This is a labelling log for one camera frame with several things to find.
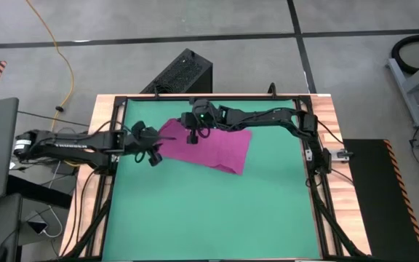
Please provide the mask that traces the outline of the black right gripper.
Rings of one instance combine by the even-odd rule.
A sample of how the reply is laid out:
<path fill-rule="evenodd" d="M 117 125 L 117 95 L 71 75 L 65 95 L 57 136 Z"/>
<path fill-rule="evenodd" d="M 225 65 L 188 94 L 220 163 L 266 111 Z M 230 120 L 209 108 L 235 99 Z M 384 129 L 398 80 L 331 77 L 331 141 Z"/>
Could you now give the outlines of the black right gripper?
<path fill-rule="evenodd" d="M 207 114 L 210 110 L 210 102 L 207 99 L 191 98 L 189 104 L 191 112 L 181 114 L 181 125 L 190 131 L 187 135 L 187 144 L 197 144 L 200 138 L 210 136 L 210 126 Z"/>

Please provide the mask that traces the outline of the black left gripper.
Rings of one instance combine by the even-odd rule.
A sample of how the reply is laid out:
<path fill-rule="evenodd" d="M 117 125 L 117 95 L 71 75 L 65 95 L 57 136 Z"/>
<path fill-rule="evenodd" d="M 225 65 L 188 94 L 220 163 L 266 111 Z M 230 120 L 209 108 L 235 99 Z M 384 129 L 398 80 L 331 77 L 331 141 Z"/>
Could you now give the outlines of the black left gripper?
<path fill-rule="evenodd" d="M 176 140 L 174 137 L 159 136 L 153 127 L 145 126 L 143 121 L 126 128 L 124 138 L 124 155 L 133 155 L 135 162 L 140 163 L 148 156 L 148 162 L 155 167 L 162 161 L 159 154 L 159 140 Z"/>

